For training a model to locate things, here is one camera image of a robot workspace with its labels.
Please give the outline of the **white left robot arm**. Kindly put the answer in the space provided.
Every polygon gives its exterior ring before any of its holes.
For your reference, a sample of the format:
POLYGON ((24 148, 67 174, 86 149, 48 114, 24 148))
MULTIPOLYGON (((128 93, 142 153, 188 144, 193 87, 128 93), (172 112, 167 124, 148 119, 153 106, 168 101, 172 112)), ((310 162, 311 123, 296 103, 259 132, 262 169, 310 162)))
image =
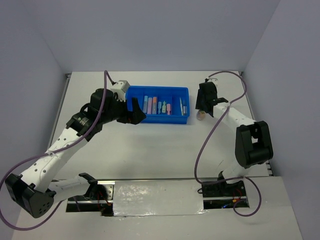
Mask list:
POLYGON ((53 204, 73 196, 95 198, 102 187, 88 173, 67 180, 54 181, 54 178, 104 124, 117 121, 137 125, 145 118, 136 97, 119 100, 111 90, 97 89, 90 101, 71 117, 44 155, 19 175, 11 173, 5 178, 10 197, 36 219, 47 213, 53 204))

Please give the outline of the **orange highlighter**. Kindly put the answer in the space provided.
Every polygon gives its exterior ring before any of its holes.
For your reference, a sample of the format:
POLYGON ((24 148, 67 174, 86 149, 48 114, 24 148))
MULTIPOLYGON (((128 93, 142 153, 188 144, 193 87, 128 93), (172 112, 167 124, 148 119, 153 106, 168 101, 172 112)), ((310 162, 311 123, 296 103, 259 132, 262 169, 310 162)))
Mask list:
POLYGON ((157 105, 158 105, 158 99, 156 96, 152 98, 152 114, 156 115, 157 114, 157 105))

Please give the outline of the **light blue highlighter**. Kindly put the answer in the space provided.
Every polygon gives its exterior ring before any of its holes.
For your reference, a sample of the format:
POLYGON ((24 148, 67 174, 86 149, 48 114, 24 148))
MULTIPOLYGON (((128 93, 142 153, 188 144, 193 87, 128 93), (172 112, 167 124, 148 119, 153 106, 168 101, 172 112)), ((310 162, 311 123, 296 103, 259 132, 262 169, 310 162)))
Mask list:
POLYGON ((144 96, 143 98, 143 108, 142 108, 142 111, 146 114, 147 111, 148 111, 148 100, 149 100, 149 97, 147 95, 144 96))

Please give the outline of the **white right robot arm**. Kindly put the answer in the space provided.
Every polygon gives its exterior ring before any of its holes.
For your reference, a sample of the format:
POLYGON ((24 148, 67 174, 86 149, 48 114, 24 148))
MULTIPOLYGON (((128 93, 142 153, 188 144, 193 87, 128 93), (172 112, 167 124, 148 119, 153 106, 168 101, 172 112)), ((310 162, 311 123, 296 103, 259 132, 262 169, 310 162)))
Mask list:
POLYGON ((235 183, 246 177, 251 167, 262 165, 274 156, 268 124, 265 121, 255 121, 232 107, 232 103, 237 100, 239 98, 229 102, 218 97, 217 87, 211 81, 199 84, 195 108, 217 118, 217 122, 202 144, 195 161, 193 173, 198 183, 204 184, 198 178, 201 155, 218 125, 224 123, 235 133, 234 160, 220 172, 216 181, 217 190, 223 196, 228 196, 235 190, 235 183))

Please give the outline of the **green highlighter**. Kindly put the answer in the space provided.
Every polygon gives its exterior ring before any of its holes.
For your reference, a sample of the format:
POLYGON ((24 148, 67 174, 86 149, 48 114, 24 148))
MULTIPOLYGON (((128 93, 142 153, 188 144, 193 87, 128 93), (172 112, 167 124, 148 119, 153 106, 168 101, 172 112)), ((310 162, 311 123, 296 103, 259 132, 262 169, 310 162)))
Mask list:
POLYGON ((167 113, 167 102, 166 101, 162 102, 161 113, 162 114, 166 114, 167 113))

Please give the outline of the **pink highlighter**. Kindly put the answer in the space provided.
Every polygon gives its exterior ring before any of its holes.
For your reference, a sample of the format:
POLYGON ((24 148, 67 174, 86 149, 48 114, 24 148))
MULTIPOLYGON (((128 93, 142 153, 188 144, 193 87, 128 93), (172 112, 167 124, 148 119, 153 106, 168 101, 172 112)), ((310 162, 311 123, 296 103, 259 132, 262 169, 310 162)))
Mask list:
POLYGON ((168 103, 168 104, 166 105, 166 113, 167 113, 167 115, 169 115, 169 116, 172 114, 172 106, 171 106, 170 103, 168 103))

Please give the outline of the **purple highlighter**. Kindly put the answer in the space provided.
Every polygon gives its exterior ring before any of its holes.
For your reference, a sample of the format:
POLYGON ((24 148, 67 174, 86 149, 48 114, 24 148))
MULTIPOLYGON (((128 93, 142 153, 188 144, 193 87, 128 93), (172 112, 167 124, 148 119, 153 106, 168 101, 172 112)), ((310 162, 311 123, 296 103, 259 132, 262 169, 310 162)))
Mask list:
POLYGON ((153 98, 149 97, 147 102, 147 114, 150 115, 152 113, 152 107, 153 107, 153 98))

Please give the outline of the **pink capped glue stick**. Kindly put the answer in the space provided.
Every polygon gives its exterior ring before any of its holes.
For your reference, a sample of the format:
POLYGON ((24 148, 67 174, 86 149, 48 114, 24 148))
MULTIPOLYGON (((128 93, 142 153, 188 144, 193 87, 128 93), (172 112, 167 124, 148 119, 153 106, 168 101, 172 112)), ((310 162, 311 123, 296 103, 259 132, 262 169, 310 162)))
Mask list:
POLYGON ((206 113, 202 110, 199 110, 196 114, 196 118, 199 120, 199 121, 202 121, 204 120, 206 117, 206 113))

